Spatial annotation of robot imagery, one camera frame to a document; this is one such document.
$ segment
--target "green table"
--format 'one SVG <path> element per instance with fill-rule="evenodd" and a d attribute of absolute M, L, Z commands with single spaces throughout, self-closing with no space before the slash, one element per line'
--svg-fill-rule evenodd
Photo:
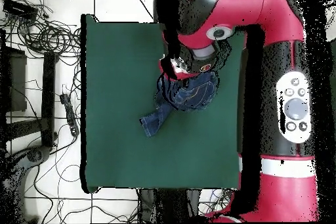
<path fill-rule="evenodd" d="M 217 188 L 238 184 L 236 110 L 243 36 L 204 110 L 173 112 L 152 138 L 139 118 L 154 111 L 163 56 L 158 24 L 98 23 L 87 15 L 87 186 Z"/>

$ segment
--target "cable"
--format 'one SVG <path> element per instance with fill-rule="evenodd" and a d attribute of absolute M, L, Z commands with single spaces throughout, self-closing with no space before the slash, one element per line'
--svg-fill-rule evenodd
<path fill-rule="evenodd" d="M 146 12 L 149 14 L 150 18 L 153 19 L 153 16 L 150 14 L 150 12 L 148 11 L 148 9 L 146 8 L 146 6 L 144 5 L 144 3 L 142 2 L 142 0 L 139 0 L 140 3 L 144 6 L 144 9 L 146 9 Z"/>

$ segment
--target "jeans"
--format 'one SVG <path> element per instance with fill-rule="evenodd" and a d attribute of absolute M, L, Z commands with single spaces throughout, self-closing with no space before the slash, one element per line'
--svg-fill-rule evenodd
<path fill-rule="evenodd" d="M 155 135 L 174 109 L 185 112 L 205 109 L 217 92 L 217 84 L 214 72 L 189 78 L 187 87 L 181 81 L 160 78 L 155 96 L 156 110 L 140 119 L 146 136 Z"/>

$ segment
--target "button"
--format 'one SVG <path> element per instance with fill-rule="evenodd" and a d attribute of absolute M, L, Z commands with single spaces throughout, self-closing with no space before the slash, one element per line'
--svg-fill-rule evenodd
<path fill-rule="evenodd" d="M 295 125 L 293 122 L 286 123 L 286 129 L 289 131 L 294 131 L 297 128 L 297 125 Z"/>
<path fill-rule="evenodd" d="M 301 120 L 308 114 L 308 106 L 301 99 L 291 99 L 285 104 L 284 111 L 292 120 Z"/>
<path fill-rule="evenodd" d="M 298 78 L 294 78 L 294 79 L 292 79 L 292 80 L 291 80 L 291 84 L 292 84 L 293 86 L 298 86 L 298 84 L 299 84 L 299 79 L 298 79 Z"/>
<path fill-rule="evenodd" d="M 299 129 L 300 129 L 301 131 L 306 131 L 306 130 L 307 130 L 307 124 L 306 124 L 305 122 L 301 122 L 301 123 L 299 124 Z"/>
<path fill-rule="evenodd" d="M 218 29 L 213 32 L 213 36 L 216 38 L 222 37 L 225 34 L 224 30 Z"/>
<path fill-rule="evenodd" d="M 300 97 L 303 97 L 306 93 L 305 89 L 300 88 L 297 93 L 299 94 Z"/>
<path fill-rule="evenodd" d="M 294 90 L 293 89 L 286 89 L 285 90 L 285 94 L 288 96 L 288 97 L 290 97 L 290 96 L 292 96 L 292 95 L 294 95 Z"/>

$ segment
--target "white tile floor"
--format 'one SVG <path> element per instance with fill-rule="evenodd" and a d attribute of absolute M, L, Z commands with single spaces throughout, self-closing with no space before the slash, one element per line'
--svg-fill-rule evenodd
<path fill-rule="evenodd" d="M 152 0 L 143 0 L 147 9 L 152 13 L 153 6 Z M 80 16 L 81 14 L 95 14 L 100 21 L 133 21 L 133 22 L 150 22 L 151 18 L 144 10 L 144 7 L 140 4 L 138 0 L 45 0 L 45 4 L 53 10 L 53 13 L 49 13 L 49 20 L 57 20 L 67 25 L 71 25 L 70 28 L 74 31 L 80 27 Z M 0 8 L 0 18 L 3 17 L 3 12 Z M 332 12 L 327 13 L 327 18 L 332 16 Z M 335 38 L 336 36 L 336 23 L 332 23 L 327 29 L 327 38 L 329 40 Z M 13 37 L 13 42 L 19 42 L 17 37 Z M 67 58 L 68 63 L 74 63 L 75 59 L 72 61 Z M 42 86 L 42 67 L 43 61 L 36 59 L 28 59 L 27 65 L 27 79 L 26 81 L 34 80 L 38 82 L 39 86 Z M 62 87 L 66 85 L 70 88 L 72 85 L 72 78 L 74 75 L 74 68 L 67 66 L 64 63 L 59 62 L 56 67 L 56 93 L 62 93 Z M 26 87 L 37 88 L 35 82 L 27 83 Z M 27 98 L 31 101 L 38 116 L 41 115 L 41 92 L 27 89 Z M 72 102 L 74 108 L 77 108 L 80 101 L 76 97 L 72 97 Z M 59 103 L 55 103 L 55 117 L 65 118 L 66 114 L 64 107 Z M 22 112 L 15 112 L 13 116 L 33 116 L 33 112 L 28 107 L 28 109 Z M 13 118 L 12 121 L 23 120 L 18 118 Z M 55 130 L 58 131 L 62 125 L 66 123 L 64 119 L 55 119 Z M 15 139 L 12 142 L 12 152 L 16 152 L 28 145 L 28 143 L 36 138 L 39 134 L 29 135 L 21 139 Z M 58 145 L 60 147 L 67 145 L 71 142 L 72 137 L 70 135 L 69 128 L 67 126 L 63 127 L 60 132 Z M 98 193 L 85 194 L 81 189 L 81 184 L 79 180 L 79 168 L 77 166 L 80 164 L 80 136 L 78 141 L 73 144 L 65 153 L 65 150 L 60 151 L 57 156 L 51 156 L 44 164 L 41 165 L 41 170 L 39 173 L 39 179 L 37 182 L 38 189 L 51 198 L 55 198 L 53 208 L 49 215 L 47 216 L 45 222 L 49 223 L 60 223 L 60 217 L 57 216 L 57 206 L 58 200 L 56 198 L 71 198 L 73 200 L 61 200 L 60 206 L 62 206 L 61 218 L 65 223 L 108 223 L 113 218 L 110 215 L 106 215 L 104 212 L 113 214 L 115 216 L 126 215 L 130 216 L 137 205 L 137 195 L 133 189 L 102 189 Z M 11 149 L 11 144 L 7 145 L 8 150 Z M 68 166 L 62 177 L 65 180 L 71 181 L 66 182 L 60 180 L 58 173 L 56 171 L 55 162 L 60 158 L 62 159 L 57 162 L 57 170 L 62 173 Z M 34 189 L 33 180 L 35 179 L 37 173 L 37 168 L 33 168 L 26 181 L 26 209 L 29 215 L 39 215 L 40 222 L 42 221 L 45 214 L 51 207 L 50 200 L 43 199 L 41 195 Z M 201 201 L 209 201 L 212 190 L 203 190 L 201 194 Z M 71 213 L 80 210 L 88 209 L 86 212 L 81 213 Z M 207 209 L 206 206 L 200 206 L 200 209 Z"/>

